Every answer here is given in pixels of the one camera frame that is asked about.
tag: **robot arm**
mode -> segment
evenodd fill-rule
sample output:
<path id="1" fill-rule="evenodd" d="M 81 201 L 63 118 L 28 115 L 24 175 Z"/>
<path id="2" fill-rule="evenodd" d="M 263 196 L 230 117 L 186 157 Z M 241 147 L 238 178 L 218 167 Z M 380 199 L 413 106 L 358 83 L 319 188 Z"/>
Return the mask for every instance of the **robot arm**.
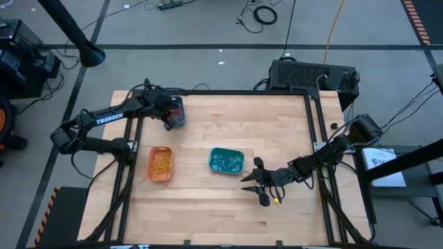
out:
<path id="1" fill-rule="evenodd" d="M 286 184 L 297 182 L 301 183 L 312 177 L 312 172 L 324 165 L 331 166 L 338 164 L 343 159 L 346 150 L 353 147 L 367 147 L 378 141 L 383 134 L 382 130 L 375 124 L 370 116 L 364 114 L 357 116 L 353 121 L 346 124 L 345 131 L 335 137 L 331 142 L 326 142 L 318 151 L 312 155 L 296 158 L 288 162 L 288 167 L 280 168 L 275 171 L 269 171 L 264 168 L 263 161 L 260 158 L 254 158 L 254 169 L 250 175 L 243 178 L 242 181 L 255 180 L 258 186 L 244 187 L 243 190 L 252 191 L 259 195 L 260 204 L 269 206 L 269 197 L 265 192 L 269 188 L 271 196 L 275 198 L 276 203 L 281 203 L 284 198 L 284 186 Z M 320 194 L 331 205 L 337 214 L 337 217 L 343 222 L 347 231 L 356 243 L 369 243 L 359 231 L 352 225 L 348 217 L 341 210 L 328 190 L 325 181 L 320 181 Z M 275 188 L 276 197 L 272 194 L 272 187 Z M 278 187 L 282 188 L 281 196 Z"/>
<path id="2" fill-rule="evenodd" d="M 122 138 L 107 141 L 88 138 L 87 133 L 94 127 L 122 118 L 145 117 L 162 120 L 165 128 L 169 130 L 174 126 L 169 119 L 171 110 L 177 108 L 179 106 L 174 103 L 169 93 L 158 86 L 150 93 L 143 91 L 114 107 L 93 112 L 82 110 L 72 120 L 62 123 L 51 134 L 51 140 L 61 154 L 73 154 L 80 149 L 117 154 L 130 149 Z"/>

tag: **teal bowl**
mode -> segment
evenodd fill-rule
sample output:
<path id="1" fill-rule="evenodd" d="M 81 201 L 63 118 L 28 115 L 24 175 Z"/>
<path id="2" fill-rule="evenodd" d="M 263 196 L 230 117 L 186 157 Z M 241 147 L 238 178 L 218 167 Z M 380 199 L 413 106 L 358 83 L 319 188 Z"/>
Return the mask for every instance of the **teal bowl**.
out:
<path id="1" fill-rule="evenodd" d="M 216 172 L 240 174 L 244 170 L 244 154 L 233 149 L 214 148 L 210 152 L 209 167 Z"/>

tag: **wooden table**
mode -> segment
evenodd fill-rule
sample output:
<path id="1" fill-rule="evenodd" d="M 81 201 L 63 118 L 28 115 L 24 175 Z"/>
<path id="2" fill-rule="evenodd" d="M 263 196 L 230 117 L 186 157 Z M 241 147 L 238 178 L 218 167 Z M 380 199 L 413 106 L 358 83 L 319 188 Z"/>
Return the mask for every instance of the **wooden table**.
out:
<path id="1" fill-rule="evenodd" d="M 111 105 L 119 104 L 126 91 L 115 91 Z M 335 92 L 320 92 L 327 132 L 333 122 L 343 124 Z M 267 169 L 286 167 L 299 156 L 312 154 L 305 102 L 294 95 L 189 95 L 183 96 L 186 125 L 166 131 L 163 123 L 146 118 L 138 150 L 125 243 L 193 245 L 327 245 L 323 210 L 316 176 L 314 190 L 303 183 L 285 186 L 283 204 L 262 207 L 257 195 L 241 187 L 240 175 L 210 170 L 212 148 L 237 149 L 245 155 L 245 170 L 254 168 L 253 157 L 263 159 Z M 318 118 L 316 135 L 320 140 Z M 126 120 L 106 124 L 104 139 L 123 137 Z M 133 122 L 132 138 L 135 132 Z M 149 151 L 168 146 L 174 154 L 172 178 L 154 183 L 146 177 Z M 98 156 L 95 174 L 112 161 Z M 345 162 L 353 165 L 352 158 Z M 109 209 L 117 166 L 108 169 L 93 184 L 84 211 L 78 239 L 87 237 Z M 358 179 L 338 166 L 336 178 L 343 211 L 361 234 L 369 238 Z M 339 241 L 336 216 L 331 209 L 334 236 Z M 114 220 L 116 237 L 120 215 Z"/>

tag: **black equipment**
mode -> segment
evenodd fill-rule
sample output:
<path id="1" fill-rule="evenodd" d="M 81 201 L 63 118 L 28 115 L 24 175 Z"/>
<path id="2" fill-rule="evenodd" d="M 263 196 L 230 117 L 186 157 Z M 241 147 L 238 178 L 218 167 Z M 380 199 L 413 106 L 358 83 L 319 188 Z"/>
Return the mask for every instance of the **black equipment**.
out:
<path id="1" fill-rule="evenodd" d="M 8 99 L 36 98 L 60 60 L 19 19 L 0 21 L 0 93 Z"/>
<path id="2" fill-rule="evenodd" d="M 268 89 L 304 89 L 315 100 L 318 91 L 337 91 L 342 111 L 359 96 L 360 76 L 354 67 L 274 60 Z"/>
<path id="3" fill-rule="evenodd" d="M 167 130 L 174 127 L 173 120 L 169 119 L 171 111 L 180 108 L 174 103 L 169 93 L 161 87 L 151 84 L 141 84 L 146 86 L 145 91 L 135 93 L 133 97 L 126 98 L 121 104 L 108 107 L 99 111 L 89 112 L 84 109 L 74 119 L 64 122 L 51 134 L 51 140 L 61 154 L 74 154 L 79 150 L 108 152 L 116 157 L 119 163 L 128 165 L 135 161 L 137 154 L 137 144 L 133 142 L 129 145 L 124 138 L 115 138 L 112 141 L 87 137 L 88 131 L 99 125 L 119 120 L 122 118 L 150 117 L 160 119 L 165 123 Z M 85 241 L 99 240 L 105 228 L 111 222 L 120 204 L 131 192 L 134 172 L 128 173 L 128 181 L 116 199 L 115 205 L 111 206 L 108 213 L 100 225 L 85 239 Z"/>
<path id="4" fill-rule="evenodd" d="M 433 67 L 434 73 L 431 75 L 432 81 L 437 84 L 440 92 L 443 94 L 443 64 Z"/>
<path id="5" fill-rule="evenodd" d="M 82 62 L 83 66 L 97 66 L 105 60 L 105 52 L 94 46 L 86 38 L 60 0 L 39 0 L 39 3 L 52 17 L 54 22 L 63 30 L 71 42 L 77 46 L 80 52 L 80 62 Z"/>
<path id="6" fill-rule="evenodd" d="M 257 169 L 254 169 L 247 177 L 243 178 L 242 182 L 256 181 L 258 186 L 244 187 L 242 189 L 258 194 L 260 205 L 266 207 L 269 206 L 270 201 L 265 189 L 269 188 L 269 191 L 273 196 L 272 187 L 274 187 L 277 195 L 277 197 L 275 197 L 275 202 L 281 203 L 284 198 L 284 186 L 286 184 L 294 181 L 297 183 L 306 181 L 306 179 L 312 177 L 313 171 L 317 168 L 337 165 L 343 159 L 343 153 L 346 150 L 355 147 L 367 147 L 374 142 L 377 142 L 383 134 L 382 130 L 375 124 L 371 117 L 366 114 L 357 116 L 343 127 L 345 127 L 345 131 L 342 134 L 335 137 L 332 141 L 329 139 L 325 146 L 314 152 L 312 155 L 302 156 L 288 162 L 288 167 L 280 168 L 275 171 L 266 170 L 263 161 L 260 158 L 254 158 L 254 164 L 257 166 Z M 338 206 L 331 195 L 331 192 L 328 190 L 326 183 L 320 181 L 319 184 L 320 194 L 331 205 L 335 213 L 337 213 L 337 217 L 346 227 L 353 240 L 356 243 L 369 243 L 368 240 L 360 235 L 358 230 L 352 225 L 345 213 Z M 283 195 L 280 195 L 278 187 L 281 187 Z"/>

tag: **gray floor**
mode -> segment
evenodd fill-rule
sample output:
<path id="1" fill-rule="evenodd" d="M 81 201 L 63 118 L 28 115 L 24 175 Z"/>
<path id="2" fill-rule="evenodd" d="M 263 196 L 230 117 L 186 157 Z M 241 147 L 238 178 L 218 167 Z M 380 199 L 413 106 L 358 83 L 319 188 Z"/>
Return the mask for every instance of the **gray floor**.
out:
<path id="1" fill-rule="evenodd" d="M 83 27 L 98 18 L 104 0 L 62 2 Z M 138 1 L 111 0 L 107 13 L 135 3 Z M 198 0 L 165 12 L 158 9 L 148 12 L 141 4 L 107 17 L 100 30 L 98 44 L 283 44 L 291 3 L 284 0 L 277 5 L 278 22 L 264 27 L 264 32 L 257 35 L 246 32 L 235 23 L 244 1 Z M 298 0 L 289 43 L 325 44 L 339 3 L 339 0 Z M 0 17 L 21 18 L 47 44 L 66 42 L 66 36 L 37 1 L 14 1 L 0 9 Z M 251 28 L 259 28 L 251 17 L 244 20 Z M 88 37 L 92 35 L 94 26 L 85 30 Z M 353 0 L 345 2 L 332 44 L 418 45 L 419 42 L 400 0 Z M 281 50 L 262 49 L 105 52 L 105 62 L 86 71 L 74 115 L 81 108 L 94 110 L 106 107 L 112 91 L 129 89 L 142 83 L 145 77 L 153 84 L 185 89 L 202 82 L 212 89 L 251 89 L 266 77 L 272 59 L 282 53 Z M 69 50 L 68 53 L 75 54 L 76 51 Z M 323 50 L 288 50 L 287 53 L 300 62 L 313 63 L 321 63 L 324 55 Z M 437 63 L 443 63 L 443 51 L 433 51 L 433 55 Z M 357 68 L 362 80 L 354 113 L 368 113 L 380 125 L 384 125 L 430 82 L 431 68 L 420 50 L 331 50 L 327 63 Z M 66 78 L 65 87 L 53 99 L 36 104 L 17 118 L 17 130 L 29 139 L 29 146 L 24 151 L 10 152 L 1 157 L 6 163 L 0 169 L 0 240 L 3 248 L 13 248 L 17 244 L 52 147 L 49 134 L 62 119 L 79 68 L 62 71 Z M 56 81 L 51 80 L 50 83 L 56 84 Z M 439 129 L 443 122 L 442 104 L 441 95 L 435 96 L 413 117 L 391 128 L 382 143 L 426 145 L 440 139 L 443 136 Z M 90 135 L 101 136 L 101 133 L 102 129 L 97 128 Z M 89 175 L 95 159 L 94 153 L 76 156 L 79 168 Z M 442 163 L 432 162 L 431 166 L 434 172 L 438 172 Z M 77 175 L 68 156 L 57 157 L 28 245 L 35 236 L 52 189 L 61 185 L 86 187 L 88 182 Z M 430 199 L 415 201 L 435 215 Z M 406 202 L 375 199 L 374 205 L 379 221 L 376 225 L 377 243 L 412 248 L 436 248 L 443 244 L 441 228 L 429 226 L 426 219 Z"/>

